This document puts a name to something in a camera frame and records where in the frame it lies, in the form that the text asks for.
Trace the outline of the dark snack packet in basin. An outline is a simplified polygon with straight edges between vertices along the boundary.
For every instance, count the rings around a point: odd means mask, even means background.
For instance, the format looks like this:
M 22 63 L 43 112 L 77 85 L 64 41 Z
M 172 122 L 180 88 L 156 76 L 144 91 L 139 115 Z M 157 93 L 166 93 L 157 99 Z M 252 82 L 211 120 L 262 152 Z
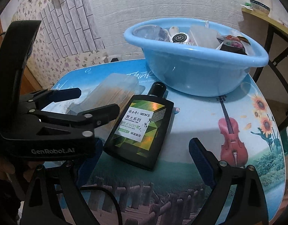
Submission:
M 249 40 L 242 36 L 227 35 L 218 37 L 217 40 L 222 41 L 219 50 L 242 55 L 247 55 L 244 45 L 251 45 Z

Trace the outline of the ceramic bowl on shelf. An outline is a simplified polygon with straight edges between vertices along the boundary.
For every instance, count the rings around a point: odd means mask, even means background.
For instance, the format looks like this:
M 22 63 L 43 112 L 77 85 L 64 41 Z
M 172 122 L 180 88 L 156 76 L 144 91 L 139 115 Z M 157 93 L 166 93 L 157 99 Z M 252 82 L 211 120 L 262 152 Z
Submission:
M 271 9 L 267 5 L 265 5 L 259 1 L 250 0 L 250 4 L 251 4 L 251 7 L 254 11 L 263 13 L 265 15 L 269 15 L 269 13 L 271 11 Z

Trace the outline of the round black white tin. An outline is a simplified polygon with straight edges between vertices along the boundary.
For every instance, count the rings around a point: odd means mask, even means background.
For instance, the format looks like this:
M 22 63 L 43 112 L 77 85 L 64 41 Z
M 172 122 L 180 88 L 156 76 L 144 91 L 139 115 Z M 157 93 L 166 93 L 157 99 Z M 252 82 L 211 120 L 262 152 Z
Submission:
M 177 33 L 172 37 L 173 43 L 189 43 L 189 35 L 187 33 Z

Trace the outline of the light blue plastic basin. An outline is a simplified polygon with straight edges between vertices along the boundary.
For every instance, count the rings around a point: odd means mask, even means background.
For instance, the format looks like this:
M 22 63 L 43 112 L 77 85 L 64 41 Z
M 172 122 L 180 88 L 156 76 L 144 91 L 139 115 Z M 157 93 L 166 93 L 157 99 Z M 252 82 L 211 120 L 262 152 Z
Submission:
M 141 38 L 134 30 L 145 25 L 162 29 L 177 26 L 187 33 L 190 27 L 205 27 L 205 21 L 194 18 L 169 17 L 148 20 L 126 29 L 125 40 L 143 50 L 152 73 L 169 87 L 200 97 L 215 97 L 235 90 L 248 75 L 250 68 L 268 64 L 268 53 L 247 35 L 252 55 L 237 54 L 217 49 L 183 45 Z

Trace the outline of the clear glass bowl in basin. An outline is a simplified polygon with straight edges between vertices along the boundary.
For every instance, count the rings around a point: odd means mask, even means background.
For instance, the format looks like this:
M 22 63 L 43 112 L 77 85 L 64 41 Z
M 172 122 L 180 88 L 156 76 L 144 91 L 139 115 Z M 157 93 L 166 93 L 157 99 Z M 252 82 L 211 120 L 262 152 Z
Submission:
M 166 29 L 154 24 L 140 26 L 133 30 L 132 34 L 139 38 L 170 42 L 170 35 Z

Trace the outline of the black lotion bottle green label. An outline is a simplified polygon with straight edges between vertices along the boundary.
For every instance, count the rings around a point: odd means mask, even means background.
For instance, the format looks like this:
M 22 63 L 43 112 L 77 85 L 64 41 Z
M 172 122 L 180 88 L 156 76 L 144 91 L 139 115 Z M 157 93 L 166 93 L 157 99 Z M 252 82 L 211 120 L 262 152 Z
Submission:
M 152 171 L 173 116 L 167 87 L 154 82 L 146 95 L 134 95 L 116 121 L 104 152 L 129 165 Z

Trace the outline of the clear toothpick box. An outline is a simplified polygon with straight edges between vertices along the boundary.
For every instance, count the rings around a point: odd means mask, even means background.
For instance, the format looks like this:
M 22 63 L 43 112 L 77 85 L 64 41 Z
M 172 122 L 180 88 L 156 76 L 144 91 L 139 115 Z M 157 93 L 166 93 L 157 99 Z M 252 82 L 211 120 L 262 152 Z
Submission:
M 77 115 L 80 112 L 90 109 L 117 104 L 120 107 L 118 117 L 106 124 L 107 130 L 111 130 L 131 97 L 142 93 L 144 90 L 145 87 L 139 85 L 136 77 L 113 73 L 104 79 L 104 81 L 102 81 L 93 91 L 87 94 L 86 98 L 81 103 L 70 104 L 66 113 L 69 115 Z

